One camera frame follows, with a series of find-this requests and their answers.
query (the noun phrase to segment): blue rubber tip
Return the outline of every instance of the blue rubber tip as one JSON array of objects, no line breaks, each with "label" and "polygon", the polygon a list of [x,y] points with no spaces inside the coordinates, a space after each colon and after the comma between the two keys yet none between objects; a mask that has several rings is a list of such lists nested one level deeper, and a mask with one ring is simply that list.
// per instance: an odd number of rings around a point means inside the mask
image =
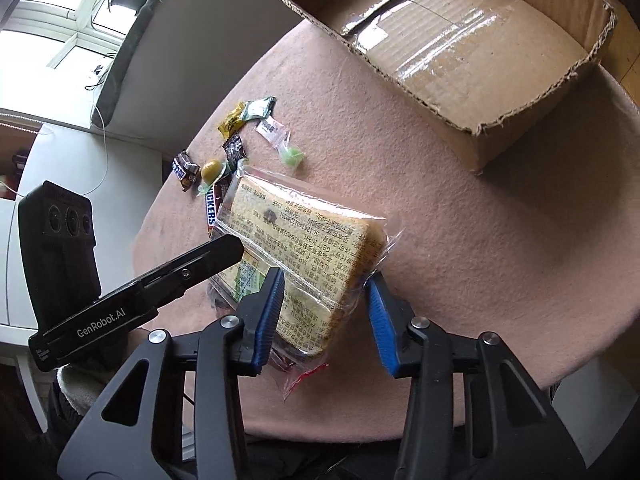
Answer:
[{"label": "blue rubber tip", "polygon": [[369,299],[369,321],[378,346],[380,361],[392,377],[400,371],[400,361],[396,349],[396,333],[389,314],[375,283],[370,282],[367,287]]},{"label": "blue rubber tip", "polygon": [[251,359],[251,366],[258,373],[260,373],[260,370],[267,364],[269,359],[269,352],[276,333],[283,299],[284,273],[278,269],[276,279],[273,282],[269,297],[260,316],[260,321],[255,329],[254,355]]}]

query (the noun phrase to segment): pink fabric surface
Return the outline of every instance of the pink fabric surface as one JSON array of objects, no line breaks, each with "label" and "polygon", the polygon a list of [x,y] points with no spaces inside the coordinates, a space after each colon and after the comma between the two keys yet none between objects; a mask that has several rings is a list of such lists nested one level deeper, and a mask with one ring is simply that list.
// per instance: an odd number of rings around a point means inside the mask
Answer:
[{"label": "pink fabric surface", "polygon": [[[636,316],[640,117],[603,69],[473,176],[396,90],[303,22],[216,109],[188,149],[194,160],[222,156],[216,126],[238,101],[271,94],[274,117],[306,153],[299,178],[402,215],[383,272],[418,314],[453,333],[499,333],[540,385],[601,351]],[[282,171],[254,126],[241,131],[252,164]],[[135,271],[206,240],[203,199],[170,176],[136,240]],[[177,335],[214,318],[201,284],[146,327]],[[323,441],[398,437],[409,386],[380,364],[363,305],[327,369],[286,401],[268,367],[240,385],[249,433]],[[459,388],[455,405],[461,423]]]}]

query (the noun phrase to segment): bread slice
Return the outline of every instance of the bread slice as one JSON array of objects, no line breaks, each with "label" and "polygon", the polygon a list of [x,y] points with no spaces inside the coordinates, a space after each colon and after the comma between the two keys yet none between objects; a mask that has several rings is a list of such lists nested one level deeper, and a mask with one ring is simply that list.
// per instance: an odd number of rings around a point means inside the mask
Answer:
[{"label": "bread slice", "polygon": [[220,276],[238,301],[254,292],[244,286],[250,269],[264,275],[280,266],[286,281],[278,334],[309,356],[321,354],[382,256],[382,219],[249,174],[230,192],[218,222],[249,254]]}]

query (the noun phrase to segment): camera lens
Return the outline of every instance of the camera lens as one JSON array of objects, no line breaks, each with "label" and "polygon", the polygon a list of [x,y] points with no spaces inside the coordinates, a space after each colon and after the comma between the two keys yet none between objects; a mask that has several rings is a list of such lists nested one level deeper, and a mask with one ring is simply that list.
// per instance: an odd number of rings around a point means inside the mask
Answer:
[{"label": "camera lens", "polygon": [[82,217],[82,228],[86,234],[91,234],[91,221],[89,220],[89,215],[84,215]]},{"label": "camera lens", "polygon": [[49,208],[49,225],[51,226],[53,231],[57,233],[58,231],[60,231],[60,224],[60,209],[52,205]]},{"label": "camera lens", "polygon": [[67,209],[66,210],[66,228],[69,231],[69,234],[72,236],[76,236],[78,234],[78,213],[75,209]]}]

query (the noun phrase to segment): gray wall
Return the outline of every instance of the gray wall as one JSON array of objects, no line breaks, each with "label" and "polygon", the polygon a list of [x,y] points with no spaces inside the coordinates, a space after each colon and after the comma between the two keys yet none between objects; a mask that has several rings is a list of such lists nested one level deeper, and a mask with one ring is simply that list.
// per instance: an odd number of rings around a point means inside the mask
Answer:
[{"label": "gray wall", "polygon": [[280,0],[162,0],[107,130],[172,155],[300,17]]}]

